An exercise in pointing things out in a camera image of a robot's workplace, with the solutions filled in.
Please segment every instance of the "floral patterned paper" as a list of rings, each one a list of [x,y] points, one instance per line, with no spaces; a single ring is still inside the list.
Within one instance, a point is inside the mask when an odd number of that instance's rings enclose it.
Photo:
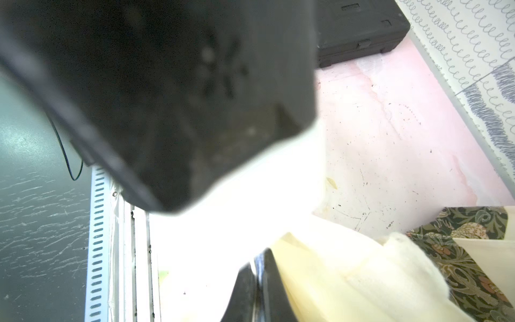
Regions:
[[[451,300],[478,322],[512,322],[515,310],[453,238],[500,240],[507,221],[504,208],[445,208],[432,223],[407,233],[446,278]]]

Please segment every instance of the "black plastic part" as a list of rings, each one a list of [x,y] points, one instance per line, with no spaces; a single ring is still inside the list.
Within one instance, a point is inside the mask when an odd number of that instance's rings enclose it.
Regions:
[[[297,322],[272,251],[267,248],[255,263],[256,267],[264,265],[264,269],[257,269],[264,321]]]
[[[387,53],[410,24],[395,0],[317,0],[318,66]]]
[[[245,265],[238,273],[231,299],[221,322],[252,322],[254,320],[254,302],[256,299],[256,276]]]
[[[0,63],[124,188],[177,212],[315,119],[312,0],[0,2]]]

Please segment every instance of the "black case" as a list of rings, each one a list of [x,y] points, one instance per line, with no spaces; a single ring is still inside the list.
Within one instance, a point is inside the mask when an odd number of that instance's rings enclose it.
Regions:
[[[317,0],[318,65],[387,53],[410,25],[394,0]]]

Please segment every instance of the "pink surface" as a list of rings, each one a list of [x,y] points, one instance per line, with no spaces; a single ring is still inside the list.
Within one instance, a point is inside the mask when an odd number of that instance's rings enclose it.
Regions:
[[[443,207],[515,204],[409,38],[316,77],[328,149],[316,215],[379,236]]]

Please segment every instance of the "scratched tabletop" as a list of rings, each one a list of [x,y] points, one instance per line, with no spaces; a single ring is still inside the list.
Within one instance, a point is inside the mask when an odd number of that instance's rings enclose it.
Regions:
[[[514,200],[410,37],[392,52],[316,71],[326,198],[315,214],[368,236],[443,207]]]
[[[91,170],[2,77],[0,115],[0,321],[83,321]]]

